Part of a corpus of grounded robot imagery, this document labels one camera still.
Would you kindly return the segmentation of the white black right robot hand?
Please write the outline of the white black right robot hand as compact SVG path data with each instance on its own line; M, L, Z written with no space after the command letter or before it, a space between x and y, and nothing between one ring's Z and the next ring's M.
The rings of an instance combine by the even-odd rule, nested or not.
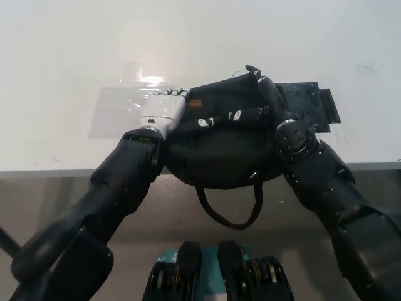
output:
M248 73L199 86L188 106L193 119L203 119L213 128L301 132L300 118L289 111L276 84L260 69L248 65Z

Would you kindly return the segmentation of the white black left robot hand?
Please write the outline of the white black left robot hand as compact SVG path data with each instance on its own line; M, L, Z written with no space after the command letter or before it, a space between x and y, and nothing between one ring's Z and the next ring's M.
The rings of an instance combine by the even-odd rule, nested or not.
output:
M147 97L140 114L140 128L152 129L167 138L179 125L190 90L166 89Z

